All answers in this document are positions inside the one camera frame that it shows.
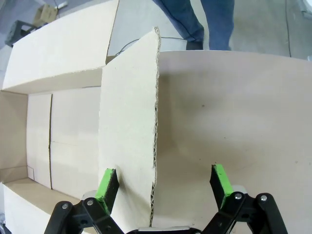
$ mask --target concrete floor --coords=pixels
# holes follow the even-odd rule
[[[62,17],[89,5],[106,0],[68,0],[61,9]],[[291,56],[307,59],[312,55],[312,20],[302,16],[298,0],[235,0],[234,31],[230,46],[232,50],[259,52],[290,56],[286,24],[286,9],[289,27]],[[0,88],[11,49],[4,40],[15,20],[32,22],[37,8],[44,2],[54,0],[6,0],[0,11]],[[208,25],[200,0],[191,0],[195,14],[205,31],[204,49],[208,48]],[[160,28],[163,37],[180,37],[164,13],[151,0],[119,0],[108,55],[115,55],[128,42],[142,37],[153,26]],[[162,39],[161,51],[184,50],[186,42]]]

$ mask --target cardboard box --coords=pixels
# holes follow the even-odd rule
[[[55,9],[55,7],[49,4],[45,4],[38,8],[33,21],[33,25],[39,27],[44,25],[45,23],[51,23],[55,21],[55,19],[57,18],[57,14],[58,10]]]
[[[217,162],[251,196],[271,193],[289,233],[310,232],[311,64],[159,52],[157,29],[111,60],[117,5],[58,19],[13,48],[0,93],[9,229],[43,233],[58,201],[78,202],[116,168],[112,217],[124,232],[150,224],[202,230],[217,212],[209,185]],[[95,21],[102,26],[89,27]]]

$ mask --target shoe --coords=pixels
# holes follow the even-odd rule
[[[186,50],[203,50],[203,42],[198,41],[198,42],[187,42],[186,43]]]

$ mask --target metal bolt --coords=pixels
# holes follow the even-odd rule
[[[242,194],[235,194],[235,199],[240,200],[242,198]]]
[[[267,198],[267,196],[262,195],[260,199],[261,199],[261,201],[266,201],[268,198]]]
[[[93,205],[93,200],[89,200],[89,201],[87,202],[87,205],[88,205],[88,206]]]

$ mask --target jeans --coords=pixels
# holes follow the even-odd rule
[[[204,41],[204,27],[199,23],[190,0],[153,0],[187,41]],[[201,0],[209,27],[209,48],[231,50],[234,28],[234,0]]]

